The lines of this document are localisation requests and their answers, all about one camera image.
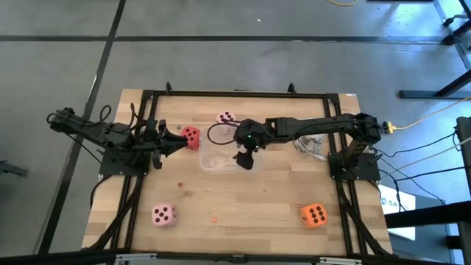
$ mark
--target pink die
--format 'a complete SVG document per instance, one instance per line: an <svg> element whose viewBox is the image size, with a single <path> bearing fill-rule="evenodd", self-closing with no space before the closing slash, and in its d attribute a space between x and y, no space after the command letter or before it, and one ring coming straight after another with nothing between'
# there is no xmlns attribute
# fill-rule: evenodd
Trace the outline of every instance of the pink die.
<svg viewBox="0 0 471 265"><path fill-rule="evenodd" d="M173 225L177 221L175 207L170 203L156 205L152 209L152 221L155 226Z"/></svg>
<svg viewBox="0 0 471 265"><path fill-rule="evenodd" d="M225 110L221 112L220 114L218 114L218 116L216 116L216 122L219 124L230 123L230 124L237 125L235 122L230 122L230 121L236 121L236 116L234 115L234 113L230 112L229 110ZM219 125L217 127L219 129L219 132L221 133L231 133L234 130L236 130L234 126L230 126L230 125Z"/></svg>

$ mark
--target white cable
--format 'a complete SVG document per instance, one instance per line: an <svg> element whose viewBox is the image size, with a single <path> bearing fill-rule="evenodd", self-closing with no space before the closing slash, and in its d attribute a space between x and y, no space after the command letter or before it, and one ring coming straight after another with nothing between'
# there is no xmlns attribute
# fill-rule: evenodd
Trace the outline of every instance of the white cable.
<svg viewBox="0 0 471 265"><path fill-rule="evenodd" d="M436 157L437 155L440 155L440 154L443 154L444 152L450 151L451 149L453 149L453 148L455 148L455 147L458 147L458 146L461 146L462 144L464 144L464 143L466 143L466 142L468 142L468 141L471 141L471 137L469 137L468 139L465 139L464 141L462 141L462 142L459 143L459 144L456 144L455 146L452 146L452 147L450 147L450 148L446 148L445 150L443 150L443 151L441 151L441 152L437 152L437 153L434 154L434 155L430 155L430 156L427 156L426 158L422 158L422 159L419 159L419 160L414 161L414 162L412 162L412 163L408 163L408 164L405 165L405 166L401 166L400 168L394 170L393 172L389 172L389 173L388 173L386 176L384 176L384 177L391 176L392 173L398 172L399 170L404 169L405 167L412 166L412 165L414 165L415 163L419 163L419 162L422 162L422 161L427 160L427 159L429 159L429 158Z"/></svg>
<svg viewBox="0 0 471 265"><path fill-rule="evenodd" d="M308 141L313 141L314 142L313 147L309 147L307 144L305 144L303 139L308 140ZM294 140L293 144L301 158L304 158L304 159L318 158L320 160L325 160L325 158L322 155L320 155L320 149L321 149L322 143L318 142L317 140L319 139L302 136Z"/></svg>

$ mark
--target concrete floor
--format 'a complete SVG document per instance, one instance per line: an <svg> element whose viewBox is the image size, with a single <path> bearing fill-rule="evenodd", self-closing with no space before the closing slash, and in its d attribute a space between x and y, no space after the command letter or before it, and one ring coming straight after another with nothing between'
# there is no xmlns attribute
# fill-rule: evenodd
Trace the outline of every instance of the concrete floor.
<svg viewBox="0 0 471 265"><path fill-rule="evenodd" d="M0 35L107 35L118 0L0 2ZM442 1L447 14L461 12ZM360 0L353 7L299 0L129 1L118 35L336 35L445 36L431 3L390 4ZM0 256L33 251L42 220L71 141L52 132L48 113L73 107L80 113L103 50L103 43L0 42L1 159L30 171L27 178L0 178ZM175 90L356 93L361 109L396 125L409 124L452 102L402 100L402 89L436 90L465 72L453 46L380 43L165 42L114 43L93 118L115 106L124 88ZM458 116L471 116L469 102L409 130L386 135L377 147L389 153L434 141L453 131ZM389 159L395 166L438 152L446 140ZM418 174L462 165L450 151L404 170ZM386 171L387 165L380 164ZM81 152L53 252L80 248L88 219L88 198L98 165ZM463 172L422 177L417 182L447 202L470 199ZM385 179L383 184L392 186ZM429 197L413 183L402 191ZM174 261L162 261L172 264Z"/></svg>

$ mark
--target wooden table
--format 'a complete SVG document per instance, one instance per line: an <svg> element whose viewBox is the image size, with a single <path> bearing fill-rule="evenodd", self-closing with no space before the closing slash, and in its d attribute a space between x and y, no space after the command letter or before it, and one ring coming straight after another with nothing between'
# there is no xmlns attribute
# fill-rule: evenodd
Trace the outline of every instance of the wooden table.
<svg viewBox="0 0 471 265"><path fill-rule="evenodd" d="M134 102L137 110L141 94L142 90L123 90L116 122L129 122L130 103ZM359 112L356 95L339 96L342 113ZM240 120L261 122L278 116L325 117L320 99L159 96L156 119L165 119L168 129L180 134L177 125L208 128L223 110L232 110ZM336 143L340 149L338 137ZM327 137L322 149L326 155ZM198 152L185 148L163 159L161 170L151 167L144 178L132 251L345 255L335 183L327 162L301 158L293 144L269 145L263 159L256 172L211 174L201 170ZM115 217L123 179L111 177L96 190L83 247L94 243ZM364 223L391 252L377 190L368 182L355 183ZM152 207L164 202L176 205L178 220L174 227L152 224ZM299 209L315 202L326 207L329 222L309 230L303 227ZM124 245L126 230L127 219L121 227L119 247ZM351 220L350 232L358 252Z"/></svg>

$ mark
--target clear plastic container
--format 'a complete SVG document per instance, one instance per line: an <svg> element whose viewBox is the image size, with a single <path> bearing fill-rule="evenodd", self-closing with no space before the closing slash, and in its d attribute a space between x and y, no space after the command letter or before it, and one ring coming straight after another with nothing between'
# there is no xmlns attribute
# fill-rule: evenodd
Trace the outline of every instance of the clear plastic container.
<svg viewBox="0 0 471 265"><path fill-rule="evenodd" d="M210 131L211 140L216 143L225 143L231 141L234 136L235 128L214 127ZM246 170L236 163L234 156L237 152L245 152L243 146L237 147L233 142L225 145L213 144L208 140L208 130L202 130L199 134L199 165L207 172L214 173L232 173L232 172L253 172L261 167L262 150L253 153L253 168Z"/></svg>

